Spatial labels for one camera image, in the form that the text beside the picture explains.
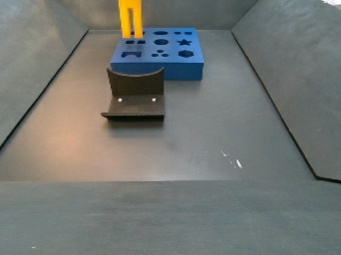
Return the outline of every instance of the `black bracket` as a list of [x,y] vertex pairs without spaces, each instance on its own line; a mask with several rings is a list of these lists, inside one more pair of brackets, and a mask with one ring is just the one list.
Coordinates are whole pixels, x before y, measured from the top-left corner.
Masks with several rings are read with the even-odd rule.
[[108,119],[162,119],[165,107],[165,69],[146,75],[125,75],[108,69],[113,102]]

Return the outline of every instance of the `circular hole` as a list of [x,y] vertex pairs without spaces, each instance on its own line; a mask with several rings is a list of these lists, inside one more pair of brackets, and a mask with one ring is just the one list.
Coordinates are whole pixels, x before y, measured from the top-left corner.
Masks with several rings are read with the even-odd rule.
[[166,31],[156,31],[156,35],[164,36],[168,34],[169,34],[169,32],[166,32]]
[[170,42],[170,41],[166,40],[166,39],[157,39],[157,40],[156,40],[156,44],[157,44],[157,45],[166,45],[169,42]]

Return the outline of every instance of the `blue foam block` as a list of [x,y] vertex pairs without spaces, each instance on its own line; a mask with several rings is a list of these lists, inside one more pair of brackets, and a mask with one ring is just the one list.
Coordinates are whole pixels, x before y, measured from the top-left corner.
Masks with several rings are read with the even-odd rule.
[[121,39],[112,68],[141,75],[166,69],[166,80],[201,80],[204,57],[193,28],[146,28],[142,39]]

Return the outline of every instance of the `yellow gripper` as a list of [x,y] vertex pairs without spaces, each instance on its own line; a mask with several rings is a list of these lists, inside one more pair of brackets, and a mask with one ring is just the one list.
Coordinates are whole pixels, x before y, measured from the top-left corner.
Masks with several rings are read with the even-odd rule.
[[136,37],[144,35],[144,7],[142,0],[120,0],[124,38],[132,38],[132,12],[134,13],[134,30]]

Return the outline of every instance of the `dark gray surface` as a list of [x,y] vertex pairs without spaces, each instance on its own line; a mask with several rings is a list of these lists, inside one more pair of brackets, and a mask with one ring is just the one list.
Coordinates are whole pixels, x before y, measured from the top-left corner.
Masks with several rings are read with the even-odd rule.
[[341,179],[341,13],[261,0],[233,34],[319,176]]
[[58,1],[0,0],[0,145],[86,32]]
[[340,255],[341,187],[2,183],[2,253]]
[[[118,0],[61,0],[92,29],[121,29]],[[257,0],[144,0],[148,27],[231,29]]]
[[110,123],[121,33],[93,31],[0,152],[2,180],[311,180],[228,31],[200,31],[203,82],[166,82],[165,122]]

